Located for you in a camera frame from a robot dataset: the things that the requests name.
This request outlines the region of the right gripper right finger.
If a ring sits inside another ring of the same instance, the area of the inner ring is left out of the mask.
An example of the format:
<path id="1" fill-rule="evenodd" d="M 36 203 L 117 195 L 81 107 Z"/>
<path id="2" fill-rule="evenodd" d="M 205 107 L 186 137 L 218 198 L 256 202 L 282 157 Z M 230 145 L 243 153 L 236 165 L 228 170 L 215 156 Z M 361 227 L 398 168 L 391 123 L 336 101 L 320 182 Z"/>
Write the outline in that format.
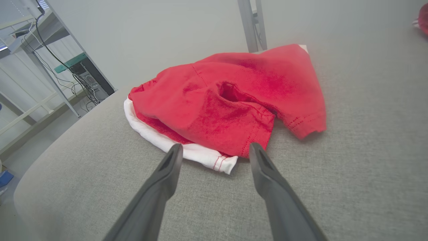
<path id="1" fill-rule="evenodd" d="M 249 160 L 256 191 L 266 204 L 274 241 L 328 241 L 259 143 L 250 144 Z"/>

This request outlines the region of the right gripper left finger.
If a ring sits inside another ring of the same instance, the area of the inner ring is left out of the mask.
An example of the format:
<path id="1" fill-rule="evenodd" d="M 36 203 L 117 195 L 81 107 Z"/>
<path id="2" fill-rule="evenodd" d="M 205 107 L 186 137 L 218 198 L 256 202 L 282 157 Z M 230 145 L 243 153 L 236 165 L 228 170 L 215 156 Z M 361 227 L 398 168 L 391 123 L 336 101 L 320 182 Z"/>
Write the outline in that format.
<path id="1" fill-rule="evenodd" d="M 182 160 L 183 146 L 174 144 L 103 241 L 157 241 L 166 203 L 177 188 Z"/>

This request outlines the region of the red white striped shirt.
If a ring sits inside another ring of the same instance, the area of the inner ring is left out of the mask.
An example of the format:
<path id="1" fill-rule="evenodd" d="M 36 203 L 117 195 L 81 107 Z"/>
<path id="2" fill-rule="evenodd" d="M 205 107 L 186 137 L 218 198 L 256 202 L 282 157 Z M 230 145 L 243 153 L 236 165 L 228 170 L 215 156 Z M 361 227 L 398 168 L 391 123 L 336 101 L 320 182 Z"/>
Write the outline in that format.
<path id="1" fill-rule="evenodd" d="M 421 7 L 418 17 L 412 22 L 412 25 L 428 36 L 428 3 Z"/>

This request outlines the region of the black computer tower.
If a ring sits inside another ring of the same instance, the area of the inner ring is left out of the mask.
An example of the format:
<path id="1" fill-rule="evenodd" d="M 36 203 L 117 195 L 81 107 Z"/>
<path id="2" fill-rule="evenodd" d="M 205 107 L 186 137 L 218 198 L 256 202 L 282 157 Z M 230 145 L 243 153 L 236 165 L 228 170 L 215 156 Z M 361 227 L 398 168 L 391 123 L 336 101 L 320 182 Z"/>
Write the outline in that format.
<path id="1" fill-rule="evenodd" d="M 88 57 L 70 70 L 90 93 L 93 102 L 100 103 L 114 93 L 112 86 Z"/>

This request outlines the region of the blue floor item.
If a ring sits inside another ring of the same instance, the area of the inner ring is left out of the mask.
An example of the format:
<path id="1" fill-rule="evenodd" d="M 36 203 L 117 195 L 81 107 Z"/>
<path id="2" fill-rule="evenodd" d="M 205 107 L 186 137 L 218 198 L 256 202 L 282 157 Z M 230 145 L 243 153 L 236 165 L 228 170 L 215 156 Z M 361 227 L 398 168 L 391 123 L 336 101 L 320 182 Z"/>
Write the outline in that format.
<path id="1" fill-rule="evenodd" d="M 14 175 L 8 170 L 0 172 L 0 188 L 9 184 L 9 182 L 14 178 Z"/>

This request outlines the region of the teal plastic strip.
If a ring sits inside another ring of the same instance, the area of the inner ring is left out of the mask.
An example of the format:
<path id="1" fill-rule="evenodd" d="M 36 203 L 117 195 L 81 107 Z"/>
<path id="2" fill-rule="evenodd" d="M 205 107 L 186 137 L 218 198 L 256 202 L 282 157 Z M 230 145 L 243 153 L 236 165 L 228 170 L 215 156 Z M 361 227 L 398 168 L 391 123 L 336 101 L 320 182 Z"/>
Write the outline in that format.
<path id="1" fill-rule="evenodd" d="M 70 69 L 76 64 L 79 64 L 81 61 L 87 59 L 87 54 L 85 52 L 79 54 L 78 56 L 73 57 L 69 61 L 65 62 L 65 65 L 59 65 L 58 67 L 55 67 L 56 73 L 61 73 L 67 69 Z"/>

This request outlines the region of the grey metal desk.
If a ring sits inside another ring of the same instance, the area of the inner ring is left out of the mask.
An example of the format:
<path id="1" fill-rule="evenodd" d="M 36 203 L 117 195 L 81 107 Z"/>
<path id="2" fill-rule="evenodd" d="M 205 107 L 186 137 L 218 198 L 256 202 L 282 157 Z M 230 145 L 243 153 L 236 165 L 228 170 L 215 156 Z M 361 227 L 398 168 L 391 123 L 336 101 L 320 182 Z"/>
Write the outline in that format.
<path id="1" fill-rule="evenodd" d="M 0 0 L 1 161 L 64 112 L 80 118 L 100 104 L 70 69 L 55 72 L 83 52 L 44 0 Z"/>

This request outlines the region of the grey aluminium frame post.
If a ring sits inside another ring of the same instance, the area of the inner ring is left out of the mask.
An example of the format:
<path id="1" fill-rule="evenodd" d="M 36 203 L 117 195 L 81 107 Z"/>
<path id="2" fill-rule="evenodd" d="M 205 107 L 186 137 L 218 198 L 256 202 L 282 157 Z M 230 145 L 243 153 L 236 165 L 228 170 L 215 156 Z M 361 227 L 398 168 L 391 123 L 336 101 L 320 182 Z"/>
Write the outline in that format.
<path id="1" fill-rule="evenodd" d="M 266 42 L 266 31 L 263 19 L 262 0 L 237 0 L 240 17 L 242 20 L 244 35 L 249 53 L 268 49 Z"/>

